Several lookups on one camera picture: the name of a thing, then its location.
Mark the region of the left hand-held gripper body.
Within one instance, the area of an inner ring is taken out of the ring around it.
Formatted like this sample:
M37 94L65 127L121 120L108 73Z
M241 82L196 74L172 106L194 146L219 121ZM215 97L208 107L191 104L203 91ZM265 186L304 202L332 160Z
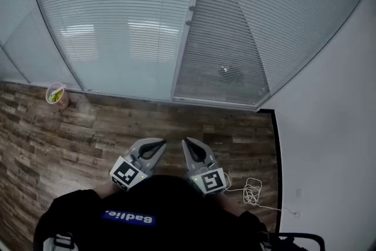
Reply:
M146 180L153 175L155 152L140 154L136 148L126 151L120 156L110 171L111 181L124 191Z

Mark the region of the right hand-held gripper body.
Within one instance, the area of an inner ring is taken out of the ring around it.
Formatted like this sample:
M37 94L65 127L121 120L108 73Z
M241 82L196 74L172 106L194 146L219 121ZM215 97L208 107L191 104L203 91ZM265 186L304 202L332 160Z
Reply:
M227 187L224 170L215 161L196 170L188 171L187 177L202 195L215 195L223 192Z

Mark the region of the person's left forearm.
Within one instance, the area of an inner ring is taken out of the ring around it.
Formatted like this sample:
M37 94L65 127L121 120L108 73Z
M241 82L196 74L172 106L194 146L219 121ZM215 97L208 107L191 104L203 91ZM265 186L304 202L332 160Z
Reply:
M109 181L105 184L97 186L96 188L94 188L94 191L99 195L101 199L104 199L114 193L119 192L120 187L118 187L118 185L116 185L112 181Z

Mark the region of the person's right forearm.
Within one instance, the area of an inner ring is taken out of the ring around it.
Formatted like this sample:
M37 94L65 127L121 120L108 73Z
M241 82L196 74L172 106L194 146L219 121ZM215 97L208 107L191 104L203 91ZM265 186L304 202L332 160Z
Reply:
M213 195L216 203L225 211L235 216L240 216L244 213L244 209L235 201L228 198L224 193Z

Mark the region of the person's black shirt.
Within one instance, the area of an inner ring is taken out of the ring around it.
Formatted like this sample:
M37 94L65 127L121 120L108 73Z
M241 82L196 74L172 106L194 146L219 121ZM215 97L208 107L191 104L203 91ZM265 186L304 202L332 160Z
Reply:
M183 178L157 175L104 199L94 189L54 199L36 226L33 251L58 233L71 233L79 251L263 251L267 228L246 210L225 211Z

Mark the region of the black baseboard strip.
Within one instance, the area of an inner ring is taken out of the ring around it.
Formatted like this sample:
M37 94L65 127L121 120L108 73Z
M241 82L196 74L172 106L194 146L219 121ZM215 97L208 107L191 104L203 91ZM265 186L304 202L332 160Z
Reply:
M281 162L281 147L280 147L280 136L278 132L278 125L276 119L276 113L273 109L260 109L257 113L269 114L271 116L271 122L274 133L274 142L276 146L276 159L277 159L277 183L278 183L278 198L277 198L277 208L283 209L283 176L282 176L282 162Z

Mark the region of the instant noodle cup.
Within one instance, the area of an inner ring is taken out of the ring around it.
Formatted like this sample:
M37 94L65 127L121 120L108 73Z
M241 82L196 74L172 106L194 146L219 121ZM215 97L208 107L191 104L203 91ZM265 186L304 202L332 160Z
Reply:
M53 83L47 89L45 98L48 104L54 105L58 109L67 108L70 102L66 85L60 82Z

